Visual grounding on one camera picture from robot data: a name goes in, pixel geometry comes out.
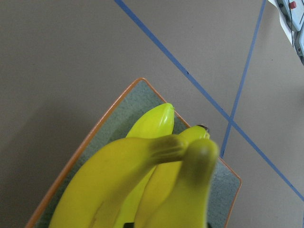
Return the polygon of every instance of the gray floor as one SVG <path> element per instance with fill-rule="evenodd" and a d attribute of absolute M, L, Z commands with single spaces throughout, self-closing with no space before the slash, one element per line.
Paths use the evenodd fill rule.
<path fill-rule="evenodd" d="M 126 0 L 230 115 L 262 1 Z M 113 0 L 0 3 L 0 227 L 20 228 L 118 95 L 145 77 L 221 145 L 228 121 Z M 243 187 L 229 228 L 302 228 L 304 66 L 266 3 L 224 160 Z"/>

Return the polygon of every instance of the blue tape line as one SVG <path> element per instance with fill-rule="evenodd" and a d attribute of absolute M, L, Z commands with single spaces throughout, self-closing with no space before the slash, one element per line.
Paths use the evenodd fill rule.
<path fill-rule="evenodd" d="M 285 181 L 285 183 L 295 192 L 295 194 L 304 201 L 304 196 L 292 185 L 284 174 L 270 161 L 270 159 L 258 148 L 258 146 L 249 138 L 249 136 L 233 121 L 233 127 L 243 136 L 243 138 L 256 150 L 256 152 L 267 162 L 267 164 Z"/>
<path fill-rule="evenodd" d="M 156 36 L 139 20 L 130 8 L 121 0 L 115 2 L 135 22 L 135 24 L 150 38 L 150 40 L 171 60 L 171 62 L 188 78 L 188 80 L 206 97 L 206 99 L 229 121 L 229 115 L 224 109 L 208 94 L 208 92 L 189 74 L 184 66 L 173 56 L 173 54 L 157 39 Z"/>
<path fill-rule="evenodd" d="M 153 41 L 153 43 L 171 60 L 171 62 L 192 82 L 192 84 L 208 99 L 208 101 L 231 123 L 231 125 L 244 137 L 244 139 L 257 151 L 257 153 L 270 165 L 270 167 L 285 181 L 285 183 L 304 201 L 304 197 L 283 175 L 283 173 L 270 161 L 269 158 L 254 144 L 245 132 L 229 117 L 219 104 L 207 93 L 207 91 L 188 73 L 182 64 L 171 52 L 154 36 L 154 34 L 139 20 L 139 18 L 121 1 L 114 0 L 122 10 L 135 22 L 135 24 Z"/>
<path fill-rule="evenodd" d="M 226 133 L 225 133 L 225 137 L 224 137 L 222 147 L 221 147 L 221 150 L 220 150 L 221 158 L 224 157 L 225 149 L 226 149 L 227 142 L 228 142 L 228 137 L 229 137 L 230 131 L 231 131 L 232 121 L 234 121 L 234 116 L 237 112 L 238 102 L 239 102 L 239 99 L 241 97 L 241 93 L 242 93 L 242 90 L 243 90 L 243 87 L 244 87 L 244 82 L 245 82 L 245 79 L 246 79 L 246 76 L 247 76 L 247 72 L 248 72 L 250 60 L 251 60 L 251 57 L 252 57 L 253 49 L 254 49 L 255 44 L 256 44 L 257 33 L 258 33 L 258 30 L 259 30 L 260 25 L 261 25 L 262 16 L 263 16 L 263 13 L 264 13 L 264 10 L 265 10 L 265 5 L 266 5 L 266 0 L 263 0 L 262 5 L 261 5 L 261 10 L 260 10 L 260 13 L 259 13 L 258 18 L 257 18 L 256 28 L 255 28 L 255 31 L 254 31 L 254 34 L 253 34 L 253 37 L 252 37 L 252 41 L 251 41 L 249 53 L 248 53 L 248 56 L 247 56 L 246 64 L 245 64 L 245 67 L 244 67 L 243 75 L 242 75 L 242 78 L 241 78 L 241 82 L 240 82 L 239 87 L 238 87 L 236 99 L 234 100 L 233 108 L 232 108 L 231 115 L 230 115 L 230 121 L 228 123 Z"/>

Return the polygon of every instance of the banana bunch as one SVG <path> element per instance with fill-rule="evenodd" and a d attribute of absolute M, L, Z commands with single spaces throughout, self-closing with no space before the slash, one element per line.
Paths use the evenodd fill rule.
<path fill-rule="evenodd" d="M 211 178 L 218 155 L 217 145 L 209 139 L 199 139 L 191 143 L 172 191 L 143 227 L 207 228 Z"/>
<path fill-rule="evenodd" d="M 172 134 L 173 127 L 174 108 L 164 103 L 146 112 L 125 138 L 97 151 L 70 181 L 49 228 L 122 228 L 134 221 L 136 228 L 148 228 L 154 226 L 158 214 L 165 218 L 161 208 L 178 191 L 177 183 L 183 182 L 181 173 L 194 167 L 195 171 L 200 169 L 194 163 L 199 158 L 195 151 L 205 151 L 206 144 L 214 145 L 201 126 L 188 128 L 179 135 Z M 192 194 L 193 186 L 186 185 L 188 194 Z M 167 226 L 169 223 L 156 225 L 173 228 Z"/>

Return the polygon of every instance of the red button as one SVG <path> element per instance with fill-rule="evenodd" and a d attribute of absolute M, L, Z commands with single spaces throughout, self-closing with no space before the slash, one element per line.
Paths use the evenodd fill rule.
<path fill-rule="evenodd" d="M 295 2 L 295 1 L 290 2 L 290 3 L 289 3 L 289 8 L 290 8 L 291 10 L 294 9 L 294 8 L 296 8 L 296 2 Z"/>

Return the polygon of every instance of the yellow banana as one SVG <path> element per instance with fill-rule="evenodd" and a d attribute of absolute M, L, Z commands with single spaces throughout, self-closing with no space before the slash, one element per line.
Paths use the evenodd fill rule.
<path fill-rule="evenodd" d="M 128 132 L 126 138 L 157 138 L 172 134 L 173 127 L 174 107 L 170 103 L 164 103 L 142 115 Z"/>
<path fill-rule="evenodd" d="M 191 143 L 172 192 L 143 227 L 207 228 L 209 192 L 218 155 L 217 145 L 209 139 Z"/>
<path fill-rule="evenodd" d="M 165 135 L 172 134 L 174 127 L 174 107 L 170 103 L 164 103 L 154 107 L 147 111 L 142 117 L 140 117 L 128 132 L 128 137 L 140 137 L 140 138 L 157 138 Z M 130 192 L 127 198 L 124 200 L 121 206 L 111 205 L 109 207 L 116 207 L 119 210 L 119 214 L 115 220 L 114 226 L 111 228 L 122 228 L 127 222 L 134 222 L 135 214 L 138 208 L 138 204 L 142 197 L 142 193 L 145 185 L 151 177 L 154 168 L 151 169 L 148 174 L 136 185 L 136 187 Z M 99 228 L 104 223 L 98 219 L 99 214 L 96 215 L 96 222 L 93 228 Z"/>
<path fill-rule="evenodd" d="M 207 128 L 196 125 L 180 133 L 189 143 L 202 138 L 209 138 Z M 178 175 L 181 162 L 170 162 L 156 166 L 148 181 L 135 216 L 136 228 L 143 228 L 147 218 L 158 208 L 171 192 Z"/>
<path fill-rule="evenodd" d="M 172 134 L 174 127 L 174 108 L 170 103 L 164 103 L 154 107 L 142 115 L 126 138 L 157 138 Z M 134 222 L 134 217 L 140 202 L 144 187 L 152 175 L 154 167 L 145 177 L 135 186 L 126 199 L 123 196 L 114 196 L 95 214 L 92 228 L 122 228 L 127 222 Z"/>
<path fill-rule="evenodd" d="M 49 228 L 92 227 L 99 208 L 121 203 L 154 165 L 180 160 L 187 147 L 188 142 L 174 134 L 156 139 L 123 138 L 107 144 L 72 178 Z"/>

